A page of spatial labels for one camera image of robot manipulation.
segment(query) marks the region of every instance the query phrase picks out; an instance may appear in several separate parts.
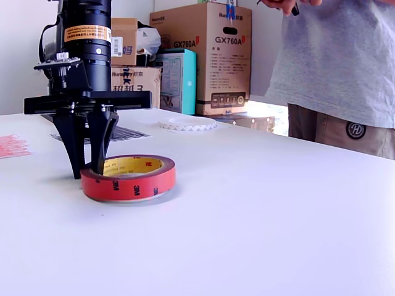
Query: teal box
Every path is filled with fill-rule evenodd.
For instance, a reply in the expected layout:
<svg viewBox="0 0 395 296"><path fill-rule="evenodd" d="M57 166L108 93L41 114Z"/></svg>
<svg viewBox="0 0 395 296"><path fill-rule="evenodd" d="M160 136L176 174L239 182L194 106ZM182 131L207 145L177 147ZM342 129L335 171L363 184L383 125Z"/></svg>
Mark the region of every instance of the teal box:
<svg viewBox="0 0 395 296"><path fill-rule="evenodd" d="M158 53L154 66L162 68L161 109L195 114L196 60L196 53L188 49L166 49Z"/></svg>

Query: cardboard box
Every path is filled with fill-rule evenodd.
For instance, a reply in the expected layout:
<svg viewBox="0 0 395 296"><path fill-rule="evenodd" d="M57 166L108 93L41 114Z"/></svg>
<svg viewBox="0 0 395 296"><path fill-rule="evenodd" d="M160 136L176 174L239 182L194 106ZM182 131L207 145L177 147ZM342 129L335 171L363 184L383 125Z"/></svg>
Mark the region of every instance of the cardboard box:
<svg viewBox="0 0 395 296"><path fill-rule="evenodd" d="M152 107L160 107L160 68L111 67L112 91L150 91Z"/></svg>
<svg viewBox="0 0 395 296"><path fill-rule="evenodd" d="M113 18L111 65L135 66L137 62L137 19Z"/></svg>
<svg viewBox="0 0 395 296"><path fill-rule="evenodd" d="M194 115L196 53L187 49L168 49L156 55L154 65L162 69L160 108Z"/></svg>
<svg viewBox="0 0 395 296"><path fill-rule="evenodd" d="M235 8L233 21L227 19L226 6L211 2L151 14L150 24L158 29L164 48L197 53L197 114L247 111L251 10Z"/></svg>
<svg viewBox="0 0 395 296"><path fill-rule="evenodd" d="M161 11L205 2L227 4L227 0L155 0L155 11ZM234 0L233 5L237 6L237 0Z"/></svg>
<svg viewBox="0 0 395 296"><path fill-rule="evenodd" d="M231 114L231 115L214 115L209 116L214 120L229 123L230 125L243 126L253 130L266 131L273 133L275 128L276 117L254 117L247 113Z"/></svg>

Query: roll of tape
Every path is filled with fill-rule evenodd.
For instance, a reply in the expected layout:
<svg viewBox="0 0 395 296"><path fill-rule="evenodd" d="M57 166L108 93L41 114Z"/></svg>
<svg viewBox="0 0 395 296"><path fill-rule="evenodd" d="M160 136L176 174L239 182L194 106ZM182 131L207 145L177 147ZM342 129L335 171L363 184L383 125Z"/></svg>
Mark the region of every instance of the roll of tape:
<svg viewBox="0 0 395 296"><path fill-rule="evenodd" d="M100 202L132 202L165 193L176 183L173 160L154 155L108 158L103 175L87 165L81 170L86 196Z"/></svg>
<svg viewBox="0 0 395 296"><path fill-rule="evenodd" d="M217 127L217 122L204 117L173 118L161 120L159 127L171 131L209 131Z"/></svg>

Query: red tape roll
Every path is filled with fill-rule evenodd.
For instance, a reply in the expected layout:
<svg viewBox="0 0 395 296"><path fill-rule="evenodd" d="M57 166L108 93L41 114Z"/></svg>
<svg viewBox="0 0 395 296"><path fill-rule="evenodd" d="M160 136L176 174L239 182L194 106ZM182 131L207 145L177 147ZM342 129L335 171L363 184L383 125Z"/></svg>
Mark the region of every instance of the red tape roll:
<svg viewBox="0 0 395 296"><path fill-rule="evenodd" d="M81 170L86 196L100 202L139 201L165 193L176 183L173 160L154 155L126 155L108 158L103 175L90 164Z"/></svg>

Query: robotic arm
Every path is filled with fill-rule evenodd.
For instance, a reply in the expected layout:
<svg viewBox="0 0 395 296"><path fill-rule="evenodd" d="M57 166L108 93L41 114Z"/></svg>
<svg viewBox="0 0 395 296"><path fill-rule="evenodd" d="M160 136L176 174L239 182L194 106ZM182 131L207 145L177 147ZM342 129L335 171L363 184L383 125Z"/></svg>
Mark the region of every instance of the robotic arm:
<svg viewBox="0 0 395 296"><path fill-rule="evenodd" d="M111 91L111 0L59 1L56 52L40 64L49 95L25 99L25 114L50 115L69 155L75 179L86 166L84 139L91 142L91 168L102 174L118 110L151 109L149 91Z"/></svg>

